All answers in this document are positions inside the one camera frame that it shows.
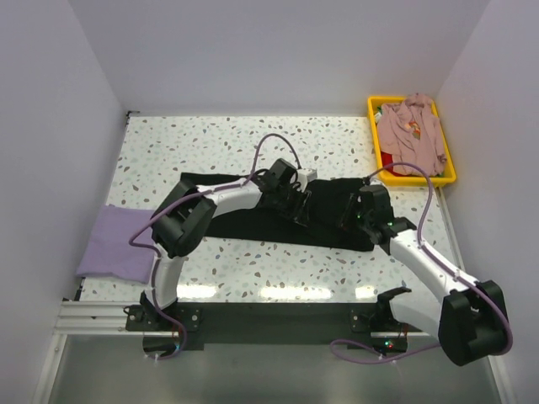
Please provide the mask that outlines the black t shirt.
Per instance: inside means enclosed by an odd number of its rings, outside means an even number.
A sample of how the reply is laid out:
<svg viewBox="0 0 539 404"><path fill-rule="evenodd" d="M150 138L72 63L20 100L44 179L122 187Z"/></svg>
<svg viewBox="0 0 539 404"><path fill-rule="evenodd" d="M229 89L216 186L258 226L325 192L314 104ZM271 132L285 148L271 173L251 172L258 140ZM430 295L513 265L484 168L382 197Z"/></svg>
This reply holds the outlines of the black t shirt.
<svg viewBox="0 0 539 404"><path fill-rule="evenodd" d="M215 185L228 183L244 177L229 174L182 173L181 181L190 181L195 185ZM338 228L338 221L344 211L350 194L366 185L373 185L368 177L337 178L333 180L316 179L307 186L312 192L309 204L309 224L307 237L302 241L287 244L314 247L341 248L357 252L369 252L375 247L368 236Z"/></svg>

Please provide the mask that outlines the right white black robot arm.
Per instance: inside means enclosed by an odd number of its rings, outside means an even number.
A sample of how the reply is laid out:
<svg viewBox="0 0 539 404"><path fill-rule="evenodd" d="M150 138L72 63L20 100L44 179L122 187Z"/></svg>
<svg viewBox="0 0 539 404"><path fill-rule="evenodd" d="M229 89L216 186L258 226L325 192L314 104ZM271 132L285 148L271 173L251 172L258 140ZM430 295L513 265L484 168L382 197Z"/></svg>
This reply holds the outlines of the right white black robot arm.
<svg viewBox="0 0 539 404"><path fill-rule="evenodd" d="M384 186L366 185L352 194L339 225L367 235L387 256L411 270L438 303L427 307L407 286L387 290L377 296L372 312L360 318L369 330L416 327L436 338L448 359L459 366L510 351L513 334L501 288L460 270L423 238L419 226L395 216Z"/></svg>

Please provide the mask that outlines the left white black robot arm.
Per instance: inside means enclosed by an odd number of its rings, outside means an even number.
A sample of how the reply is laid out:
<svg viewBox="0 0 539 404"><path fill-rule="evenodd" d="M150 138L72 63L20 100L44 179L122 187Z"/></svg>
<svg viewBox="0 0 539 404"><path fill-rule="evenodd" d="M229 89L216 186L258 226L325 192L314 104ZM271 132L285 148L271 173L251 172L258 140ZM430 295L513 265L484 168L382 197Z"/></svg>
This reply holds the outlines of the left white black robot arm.
<svg viewBox="0 0 539 404"><path fill-rule="evenodd" d="M181 181L152 215L152 249L171 263L152 270L141 294L145 320L156 330L173 324L178 300L176 284L185 258L205 236L262 242L293 243L307 237L307 186L317 178L311 168L276 160L262 169L228 183L195 185Z"/></svg>

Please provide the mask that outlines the red garment in bin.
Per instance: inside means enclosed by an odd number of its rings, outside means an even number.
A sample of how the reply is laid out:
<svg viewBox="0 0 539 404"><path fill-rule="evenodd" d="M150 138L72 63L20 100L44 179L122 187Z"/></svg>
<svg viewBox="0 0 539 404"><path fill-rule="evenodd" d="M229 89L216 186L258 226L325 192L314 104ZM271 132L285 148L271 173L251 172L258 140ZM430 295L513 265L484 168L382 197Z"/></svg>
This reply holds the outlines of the red garment in bin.
<svg viewBox="0 0 539 404"><path fill-rule="evenodd" d="M385 152L381 152L381 160L383 167L393 163L392 155ZM388 168L387 171L394 175L393 167Z"/></svg>

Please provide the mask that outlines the pink shirt in bin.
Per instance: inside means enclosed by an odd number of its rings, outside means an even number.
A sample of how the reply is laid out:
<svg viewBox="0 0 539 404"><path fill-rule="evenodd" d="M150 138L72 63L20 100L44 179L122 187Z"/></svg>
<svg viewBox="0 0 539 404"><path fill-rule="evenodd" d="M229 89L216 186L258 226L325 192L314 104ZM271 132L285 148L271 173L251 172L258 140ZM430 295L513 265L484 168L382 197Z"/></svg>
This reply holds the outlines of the pink shirt in bin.
<svg viewBox="0 0 539 404"><path fill-rule="evenodd" d="M419 176L410 167L422 169L431 177L440 176L446 168L447 156L440 119L432 111L433 100L416 93L399 103L384 103L376 128L381 152L396 165L392 170L400 176Z"/></svg>

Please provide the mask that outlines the yellow plastic bin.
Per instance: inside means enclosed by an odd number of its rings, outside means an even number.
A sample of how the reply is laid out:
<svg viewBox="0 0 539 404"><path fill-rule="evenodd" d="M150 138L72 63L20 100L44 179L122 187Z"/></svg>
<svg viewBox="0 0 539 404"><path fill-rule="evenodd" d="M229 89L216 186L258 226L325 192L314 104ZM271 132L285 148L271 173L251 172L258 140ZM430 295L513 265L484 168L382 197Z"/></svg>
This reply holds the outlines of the yellow plastic bin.
<svg viewBox="0 0 539 404"><path fill-rule="evenodd" d="M375 155L376 155L376 166L380 170L379 172L380 180L388 186L396 186L396 187L425 186L427 182L423 174L420 174L419 176L400 176L394 172L394 175L392 175L390 172L387 171L387 169L390 167L394 167L396 165L394 162L385 167L382 166L381 149L379 145L378 133L377 133L377 128L376 128L376 125L382 115L381 106L384 103L399 103L403 101L405 98L407 97L370 96L367 100L368 118L371 122L371 131L373 135L373 142L374 142ZM434 115L439 118L434 101L432 104L432 111ZM446 139L444 137L442 128L441 128L441 132L442 132L442 137L443 137L443 143L446 149L447 162L446 162L445 171L440 176L430 177L430 180L435 187L442 187L444 185L447 185L449 183L453 183L456 181L456 171L451 160L451 154L449 153L449 149L447 147ZM412 164L409 164L409 166L414 167L414 169L417 171L419 169L419 167L415 167Z"/></svg>

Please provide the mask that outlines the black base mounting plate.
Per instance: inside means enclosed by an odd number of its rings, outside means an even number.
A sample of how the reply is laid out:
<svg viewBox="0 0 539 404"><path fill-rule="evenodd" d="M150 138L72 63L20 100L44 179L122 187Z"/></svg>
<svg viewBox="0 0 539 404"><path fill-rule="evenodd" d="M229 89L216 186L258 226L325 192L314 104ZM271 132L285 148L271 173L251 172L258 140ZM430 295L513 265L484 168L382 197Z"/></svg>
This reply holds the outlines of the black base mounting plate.
<svg viewBox="0 0 539 404"><path fill-rule="evenodd" d="M328 345L343 338L380 348L377 332L403 338L417 330L382 320L376 303L177 302L160 316L145 302L123 311L126 331L140 332L144 353L159 359L208 344Z"/></svg>

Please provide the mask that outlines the folded lavender t shirt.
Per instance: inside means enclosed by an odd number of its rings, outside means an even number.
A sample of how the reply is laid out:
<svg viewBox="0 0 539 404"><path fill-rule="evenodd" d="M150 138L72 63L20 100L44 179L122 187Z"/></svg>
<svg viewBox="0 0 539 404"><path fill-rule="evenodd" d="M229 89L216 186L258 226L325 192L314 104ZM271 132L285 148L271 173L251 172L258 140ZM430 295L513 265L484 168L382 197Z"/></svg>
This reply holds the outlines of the folded lavender t shirt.
<svg viewBox="0 0 539 404"><path fill-rule="evenodd" d="M79 277L114 277L145 284L150 279L154 252L133 247L129 239L152 217L150 210L103 206L93 225L79 264Z"/></svg>

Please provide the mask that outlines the aluminium extrusion rail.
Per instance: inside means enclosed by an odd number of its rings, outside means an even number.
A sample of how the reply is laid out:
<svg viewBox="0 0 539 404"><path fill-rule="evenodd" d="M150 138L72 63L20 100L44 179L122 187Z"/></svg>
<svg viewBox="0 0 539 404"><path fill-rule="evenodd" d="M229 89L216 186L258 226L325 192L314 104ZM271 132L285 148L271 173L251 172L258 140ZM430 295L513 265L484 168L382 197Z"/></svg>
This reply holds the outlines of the aluminium extrusion rail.
<svg viewBox="0 0 539 404"><path fill-rule="evenodd" d="M156 307L147 298L135 305L62 304L55 328L63 332L188 332L224 327L308 325L341 326L351 332L399 332L407 327L466 340L503 335L504 322L490 304L477 296L452 294L441 306L413 308L405 295L380 296L374 303L211 303L175 301Z"/></svg>

